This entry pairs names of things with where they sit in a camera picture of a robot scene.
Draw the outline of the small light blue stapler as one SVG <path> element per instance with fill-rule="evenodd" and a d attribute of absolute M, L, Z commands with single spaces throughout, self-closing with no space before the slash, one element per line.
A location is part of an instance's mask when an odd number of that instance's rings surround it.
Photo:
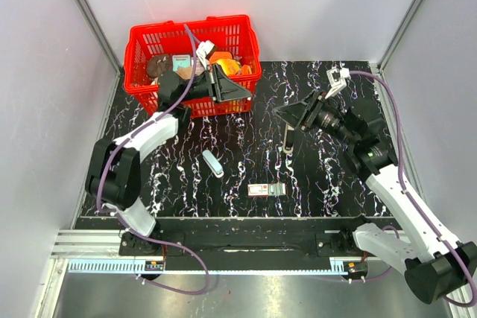
<path fill-rule="evenodd" d="M 222 178 L 224 169 L 218 159 L 212 154 L 210 150 L 204 150 L 202 157 L 209 169 L 217 178 Z"/>

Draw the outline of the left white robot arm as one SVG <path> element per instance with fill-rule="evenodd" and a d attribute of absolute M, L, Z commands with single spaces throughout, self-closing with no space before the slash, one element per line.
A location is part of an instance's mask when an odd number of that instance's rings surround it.
<path fill-rule="evenodd" d="M 157 222 L 139 198 L 142 162 L 159 146 L 187 127 L 192 110 L 184 101 L 211 99 L 217 104 L 250 98 L 249 89 L 225 75 L 217 64 L 184 80 L 175 71 L 159 79 L 157 111 L 135 130 L 117 139 L 102 138 L 93 148 L 85 190 L 96 198 L 99 212 L 113 212 L 137 232 L 136 247 L 146 255 L 159 251 L 162 238 Z"/>

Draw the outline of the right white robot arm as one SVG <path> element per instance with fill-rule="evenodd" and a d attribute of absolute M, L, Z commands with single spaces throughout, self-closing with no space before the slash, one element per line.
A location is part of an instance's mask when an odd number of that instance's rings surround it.
<path fill-rule="evenodd" d="M 469 284 L 476 271 L 476 244 L 463 243 L 432 213 L 405 177 L 397 157 L 380 138 L 385 122 L 373 102 L 358 99 L 348 109 L 336 108 L 324 93 L 278 106 L 274 114 L 293 130 L 319 129 L 345 144 L 348 168 L 391 210 L 408 237 L 401 241 L 369 220 L 340 235 L 347 255 L 368 252 L 400 272 L 411 292 L 431 304 Z"/>

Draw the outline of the white black stapler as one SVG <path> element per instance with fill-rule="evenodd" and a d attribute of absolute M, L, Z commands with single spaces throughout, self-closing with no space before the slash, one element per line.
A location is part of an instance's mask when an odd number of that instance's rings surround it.
<path fill-rule="evenodd" d="M 294 148 L 294 128 L 289 124 L 285 125 L 282 151 L 285 154 L 292 154 Z"/>

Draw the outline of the red white staples box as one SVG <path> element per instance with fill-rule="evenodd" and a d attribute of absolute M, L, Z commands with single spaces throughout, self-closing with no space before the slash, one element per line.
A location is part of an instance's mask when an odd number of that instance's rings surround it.
<path fill-rule="evenodd" d="M 286 186 L 284 183 L 268 184 L 249 184 L 247 186 L 249 197 L 279 197 L 286 195 Z"/>

